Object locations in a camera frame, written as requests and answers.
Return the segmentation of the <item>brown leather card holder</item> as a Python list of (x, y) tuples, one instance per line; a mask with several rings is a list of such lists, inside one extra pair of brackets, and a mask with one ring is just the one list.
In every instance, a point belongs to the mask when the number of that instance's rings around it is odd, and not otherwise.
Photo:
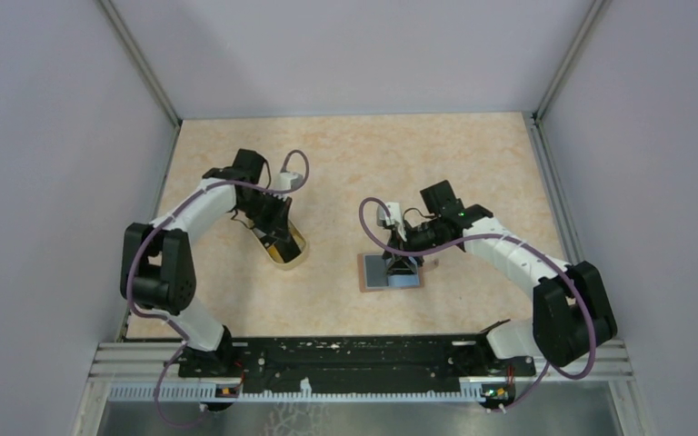
[(424, 287), (424, 269), (415, 258), (380, 253), (357, 255), (360, 292), (419, 289)]

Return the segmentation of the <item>beige oval card tray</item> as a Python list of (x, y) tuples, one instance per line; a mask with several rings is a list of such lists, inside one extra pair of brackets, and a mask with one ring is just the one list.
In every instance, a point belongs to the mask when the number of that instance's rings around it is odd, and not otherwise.
[(309, 248), (308, 241), (292, 221), (288, 222), (288, 232), (289, 238), (281, 240), (258, 229), (253, 229), (254, 236), (270, 262), (275, 267), (285, 271), (292, 270), (302, 263), (307, 257)]

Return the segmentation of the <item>black credit card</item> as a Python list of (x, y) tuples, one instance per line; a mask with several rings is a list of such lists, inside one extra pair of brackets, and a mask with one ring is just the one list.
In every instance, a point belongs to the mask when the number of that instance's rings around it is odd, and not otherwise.
[(381, 254), (367, 254), (363, 258), (364, 287), (366, 290), (381, 290), (389, 287), (387, 263)]

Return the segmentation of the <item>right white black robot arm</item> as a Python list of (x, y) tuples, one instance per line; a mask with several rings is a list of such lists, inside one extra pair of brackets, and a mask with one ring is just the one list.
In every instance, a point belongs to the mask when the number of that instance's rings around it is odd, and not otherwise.
[(426, 255), (457, 247), (492, 265), (525, 292), (532, 315), (500, 322), (475, 350), (479, 369), (498, 374), (512, 358), (540, 353), (563, 368), (610, 341), (618, 328), (598, 269), (587, 261), (551, 257), (508, 230), (480, 204), (466, 206), (448, 181), (421, 191), (427, 213), (412, 225), (398, 203), (376, 209), (377, 224), (389, 231), (385, 254), (421, 263)]

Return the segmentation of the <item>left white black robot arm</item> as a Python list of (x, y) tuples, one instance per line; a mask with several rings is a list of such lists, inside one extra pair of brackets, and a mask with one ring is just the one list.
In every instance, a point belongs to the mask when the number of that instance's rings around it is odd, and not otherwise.
[(240, 220), (276, 266), (290, 269), (306, 255), (307, 242), (290, 219), (292, 193), (310, 172), (272, 173), (266, 158), (240, 149), (231, 165), (212, 168), (170, 212), (150, 223), (132, 223), (123, 242), (121, 294), (132, 314), (166, 322), (182, 338), (180, 352), (197, 359), (215, 376), (236, 363), (227, 326), (196, 297), (192, 253), (211, 227), (226, 215)]

